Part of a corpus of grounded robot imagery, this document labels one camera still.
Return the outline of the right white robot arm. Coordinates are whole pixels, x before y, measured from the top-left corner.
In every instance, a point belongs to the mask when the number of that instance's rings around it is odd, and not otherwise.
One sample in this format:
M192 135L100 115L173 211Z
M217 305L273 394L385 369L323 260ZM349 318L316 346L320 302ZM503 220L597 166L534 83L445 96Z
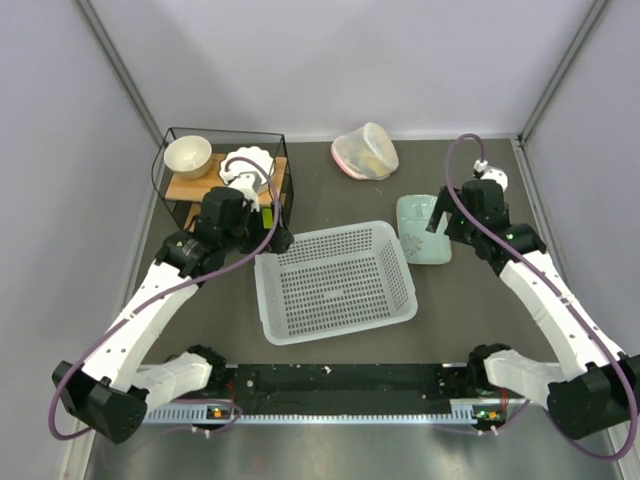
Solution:
M510 220L502 186L474 179L442 187L426 227L443 215L453 242L473 248L522 302L556 360L529 359L504 346L487 348L467 370L469 388L487 396L504 387L542 406L560 432L579 440L639 414L639 358L624 352L589 317L560 278L546 245L526 223Z

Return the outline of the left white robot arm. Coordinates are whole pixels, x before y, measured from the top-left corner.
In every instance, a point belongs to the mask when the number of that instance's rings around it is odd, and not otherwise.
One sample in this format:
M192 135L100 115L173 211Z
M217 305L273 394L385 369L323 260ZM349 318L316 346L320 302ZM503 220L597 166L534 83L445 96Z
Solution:
M143 283L111 327L75 362L62 361L52 374L55 393L48 428L59 406L114 444L128 440L145 415L200 391L216 396L226 387L225 370L196 346L161 365L143 367L146 354L177 311L209 280L229 273L261 253L284 253L293 241L282 219L280 196L262 207L250 191L214 187L188 228L168 236Z

